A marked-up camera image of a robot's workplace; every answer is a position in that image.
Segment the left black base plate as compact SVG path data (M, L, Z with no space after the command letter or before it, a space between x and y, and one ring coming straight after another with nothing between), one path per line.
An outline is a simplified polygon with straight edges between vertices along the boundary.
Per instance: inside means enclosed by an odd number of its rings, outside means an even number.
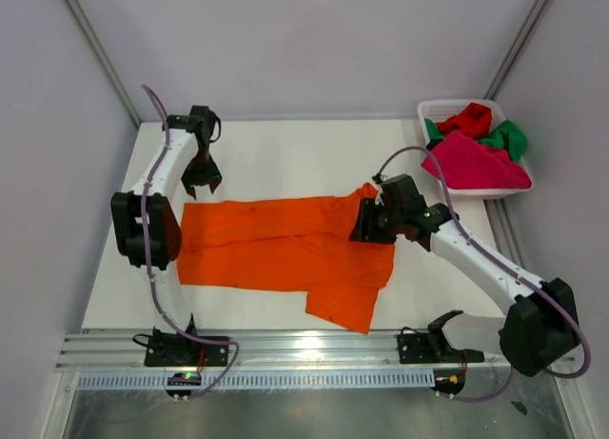
M147 343L144 366L223 368L228 363L228 345L193 342L180 335L161 333Z

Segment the aluminium front rail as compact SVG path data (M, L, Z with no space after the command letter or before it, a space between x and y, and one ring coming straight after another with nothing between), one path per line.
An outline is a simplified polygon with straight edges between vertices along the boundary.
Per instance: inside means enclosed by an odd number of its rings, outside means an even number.
M136 370L145 367L144 339L132 341L136 329L92 329L65 337L57 371ZM346 330L208 330L239 344L235 369L396 369L457 368L452 362L427 361L399 346L397 332L373 330L361 335Z

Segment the red t shirt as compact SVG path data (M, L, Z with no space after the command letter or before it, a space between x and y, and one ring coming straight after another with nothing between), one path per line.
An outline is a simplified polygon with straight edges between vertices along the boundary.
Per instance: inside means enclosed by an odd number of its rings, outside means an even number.
M460 113L436 124L439 132L448 135L454 130L465 137L477 140L490 133L492 110L478 103L470 103Z

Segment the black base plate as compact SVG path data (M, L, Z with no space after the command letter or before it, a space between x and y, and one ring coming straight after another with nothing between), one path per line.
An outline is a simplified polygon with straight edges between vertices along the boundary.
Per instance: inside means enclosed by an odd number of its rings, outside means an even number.
M457 350L437 332L402 328L396 335L399 361L403 365L483 363L484 353L478 350Z
M193 342L180 335L161 333L147 343L144 366L223 368L228 363L228 345Z

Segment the white plastic basket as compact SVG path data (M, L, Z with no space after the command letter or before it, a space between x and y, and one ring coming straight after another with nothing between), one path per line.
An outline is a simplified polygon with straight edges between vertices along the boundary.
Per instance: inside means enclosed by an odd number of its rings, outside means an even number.
M424 138L424 143L427 145L429 142L429 135L427 134L427 129L424 126L424 120L430 119L435 124L445 121L449 117L460 113L464 110L470 103L478 103L481 105L485 105L492 110L492 122L490 130L495 129L500 123L508 120L504 115L503 110L500 106L491 101L485 99L440 99L440 100L429 100L420 102L417 107L417 113L422 126L422 133ZM518 162L520 166L522 166L525 171L529 172L526 166L523 163L523 157ZM506 189L490 189L490 190L452 190L448 188L452 197L457 199L501 199L502 197L513 195L516 193L526 192L533 188L533 185L529 189L524 190L506 190Z

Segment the right controller board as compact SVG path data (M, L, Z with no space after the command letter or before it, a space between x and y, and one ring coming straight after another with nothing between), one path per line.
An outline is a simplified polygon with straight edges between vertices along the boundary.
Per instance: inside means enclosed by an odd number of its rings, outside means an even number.
M431 389L438 395L456 396L463 390L465 381L462 369L434 369Z

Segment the magenta t shirt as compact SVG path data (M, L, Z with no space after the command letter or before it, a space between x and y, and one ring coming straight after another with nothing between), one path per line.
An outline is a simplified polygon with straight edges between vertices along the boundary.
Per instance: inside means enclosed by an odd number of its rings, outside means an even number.
M505 149L493 149L453 130L422 161L422 168L437 179L442 171L452 190L524 190L533 183L525 169Z

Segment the left controller board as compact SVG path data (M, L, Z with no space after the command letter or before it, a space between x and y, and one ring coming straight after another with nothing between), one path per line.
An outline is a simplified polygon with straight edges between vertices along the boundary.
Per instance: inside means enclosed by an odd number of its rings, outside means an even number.
M170 397L190 396L202 386L202 377L198 372L176 372L167 378L166 393Z

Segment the right frame post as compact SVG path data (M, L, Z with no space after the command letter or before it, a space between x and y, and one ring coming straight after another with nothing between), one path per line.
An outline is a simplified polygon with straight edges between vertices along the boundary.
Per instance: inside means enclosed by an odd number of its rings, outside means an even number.
M524 15L516 35L503 56L499 68L491 79L483 98L495 100L505 86L508 77L524 55L528 44L554 0L533 0Z

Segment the controller board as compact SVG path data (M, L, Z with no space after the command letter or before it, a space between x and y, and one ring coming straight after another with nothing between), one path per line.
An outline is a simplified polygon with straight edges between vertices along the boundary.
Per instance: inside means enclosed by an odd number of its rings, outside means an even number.
M202 377L198 372L176 372L167 378L166 393L170 397L190 396L202 386Z
M456 396L463 390L465 381L462 369L434 369L431 389L438 395Z

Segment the orange t shirt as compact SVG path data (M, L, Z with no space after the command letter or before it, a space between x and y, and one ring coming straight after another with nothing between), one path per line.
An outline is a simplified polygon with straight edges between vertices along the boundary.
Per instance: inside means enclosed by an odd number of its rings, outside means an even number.
M394 268L394 244L353 242L365 183L346 196L187 203L182 284L303 292L306 313L367 334Z

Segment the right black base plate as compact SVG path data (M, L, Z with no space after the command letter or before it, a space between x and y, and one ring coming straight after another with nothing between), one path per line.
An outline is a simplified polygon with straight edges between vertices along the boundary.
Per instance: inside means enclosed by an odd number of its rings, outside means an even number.
M396 335L399 361L403 365L483 363L484 353L478 350L457 350L437 332L402 328Z

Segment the black t shirt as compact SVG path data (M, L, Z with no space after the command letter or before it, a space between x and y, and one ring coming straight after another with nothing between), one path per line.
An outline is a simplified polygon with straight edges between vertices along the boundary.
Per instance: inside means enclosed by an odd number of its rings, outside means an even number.
M428 151L432 151L436 146L438 146L442 141L439 139L434 139L431 140L427 145L426 145L426 149Z

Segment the green t shirt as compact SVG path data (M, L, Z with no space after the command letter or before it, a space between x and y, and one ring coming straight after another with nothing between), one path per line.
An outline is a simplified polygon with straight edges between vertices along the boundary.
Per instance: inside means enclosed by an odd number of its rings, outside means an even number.
M429 135L429 142L434 139L439 139L441 141L444 139L445 135L439 132L436 124L432 120L425 119L424 126ZM527 147L526 136L522 130L510 120L500 123L495 129L490 130L490 133L486 137L477 139L475 142L491 149L505 150L508 153L509 158L516 163L521 160Z

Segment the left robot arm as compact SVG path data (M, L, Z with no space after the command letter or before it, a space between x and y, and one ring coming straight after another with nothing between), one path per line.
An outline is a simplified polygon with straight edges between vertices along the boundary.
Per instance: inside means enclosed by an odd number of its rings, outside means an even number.
M128 191L110 201L119 252L145 271L158 323L143 339L153 365L191 365L213 347L197 334L182 285L302 292L308 314L368 333L395 249L350 240L358 216L377 196L364 184L346 196L251 202L191 200L176 216L170 196L183 187L216 189L222 175L209 148L222 132L216 113L195 106L164 114L156 159Z

